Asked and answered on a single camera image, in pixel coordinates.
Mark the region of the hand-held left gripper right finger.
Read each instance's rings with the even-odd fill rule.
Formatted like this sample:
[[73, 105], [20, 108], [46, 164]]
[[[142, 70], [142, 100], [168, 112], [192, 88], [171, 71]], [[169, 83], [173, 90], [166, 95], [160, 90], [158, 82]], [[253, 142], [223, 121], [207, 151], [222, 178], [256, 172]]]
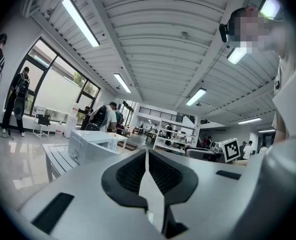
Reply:
[[198, 186], [198, 176], [192, 169], [152, 149], [149, 151], [149, 172], [164, 197], [161, 233], [166, 238], [175, 237], [188, 227], [175, 220], [171, 206], [189, 200]]

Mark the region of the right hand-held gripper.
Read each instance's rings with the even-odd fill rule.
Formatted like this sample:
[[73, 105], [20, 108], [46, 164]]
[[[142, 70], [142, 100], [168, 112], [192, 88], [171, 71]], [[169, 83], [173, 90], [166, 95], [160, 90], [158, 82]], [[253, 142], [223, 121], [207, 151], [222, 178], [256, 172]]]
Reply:
[[230, 138], [220, 141], [219, 147], [222, 149], [222, 156], [219, 159], [220, 163], [229, 163], [240, 157], [240, 150], [237, 138]]

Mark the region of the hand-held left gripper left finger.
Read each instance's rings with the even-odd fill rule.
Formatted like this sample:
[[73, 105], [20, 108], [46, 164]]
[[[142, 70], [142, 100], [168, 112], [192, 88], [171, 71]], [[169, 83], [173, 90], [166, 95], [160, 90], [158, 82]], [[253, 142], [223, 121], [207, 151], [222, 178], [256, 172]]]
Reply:
[[146, 151], [140, 150], [107, 168], [101, 177], [104, 192], [117, 204], [146, 210], [147, 200], [139, 195], [146, 172]]

